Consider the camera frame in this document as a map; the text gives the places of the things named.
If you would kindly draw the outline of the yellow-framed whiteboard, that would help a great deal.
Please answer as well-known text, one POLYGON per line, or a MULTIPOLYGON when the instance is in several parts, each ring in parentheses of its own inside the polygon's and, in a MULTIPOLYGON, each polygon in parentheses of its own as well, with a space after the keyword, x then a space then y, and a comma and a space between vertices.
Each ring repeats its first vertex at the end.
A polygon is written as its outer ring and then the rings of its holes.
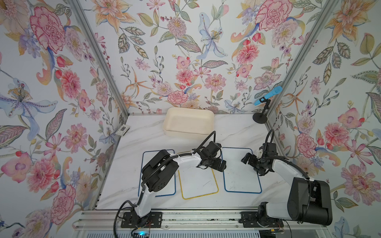
POLYGON ((219 192, 213 170, 201 164, 198 154, 191 154, 175 159, 179 168, 176 176, 176 193, 184 200, 191 200, 219 192))

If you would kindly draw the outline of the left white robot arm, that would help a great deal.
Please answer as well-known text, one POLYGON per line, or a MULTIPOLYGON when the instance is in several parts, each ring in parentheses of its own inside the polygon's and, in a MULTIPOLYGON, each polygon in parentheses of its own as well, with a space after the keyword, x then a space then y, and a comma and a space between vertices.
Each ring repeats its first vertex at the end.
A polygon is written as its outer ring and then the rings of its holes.
POLYGON ((167 150, 160 150, 141 171, 141 193, 134 207, 134 213, 143 218, 152 210, 153 200, 156 193, 162 190, 179 169, 211 168, 217 171, 226 169, 226 162, 218 153, 221 153, 221 144, 211 141, 207 146, 199 146, 197 149, 182 153, 171 154, 167 150))

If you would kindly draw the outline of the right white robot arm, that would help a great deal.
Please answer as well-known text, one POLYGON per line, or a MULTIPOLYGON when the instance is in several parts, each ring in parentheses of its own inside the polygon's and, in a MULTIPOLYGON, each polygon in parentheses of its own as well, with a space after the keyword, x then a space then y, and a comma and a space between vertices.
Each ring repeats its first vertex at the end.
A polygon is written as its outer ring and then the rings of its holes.
POLYGON ((247 153, 241 162, 250 165, 258 176, 277 173, 291 186, 286 202, 260 204, 253 218, 260 226, 283 220, 323 226, 332 223, 328 183, 312 178, 286 157, 279 156, 274 143, 264 143, 257 156, 247 153))

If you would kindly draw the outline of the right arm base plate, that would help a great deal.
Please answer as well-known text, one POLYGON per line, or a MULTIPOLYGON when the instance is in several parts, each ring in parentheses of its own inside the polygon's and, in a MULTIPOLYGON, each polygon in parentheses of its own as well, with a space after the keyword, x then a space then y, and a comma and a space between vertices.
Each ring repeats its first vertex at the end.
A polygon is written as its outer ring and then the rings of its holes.
POLYGON ((271 218, 268 216, 260 216, 258 212, 241 212, 241 218, 238 220, 243 224, 244 228, 283 228, 284 224, 281 219, 271 218))

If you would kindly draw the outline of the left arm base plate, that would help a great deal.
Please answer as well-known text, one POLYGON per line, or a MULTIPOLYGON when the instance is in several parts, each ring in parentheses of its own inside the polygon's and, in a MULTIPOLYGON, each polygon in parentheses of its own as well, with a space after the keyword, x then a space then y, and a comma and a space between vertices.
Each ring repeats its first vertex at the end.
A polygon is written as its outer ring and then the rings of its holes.
POLYGON ((150 212, 144 217, 139 217, 136 212, 123 214, 121 228, 161 228, 162 212, 150 212))

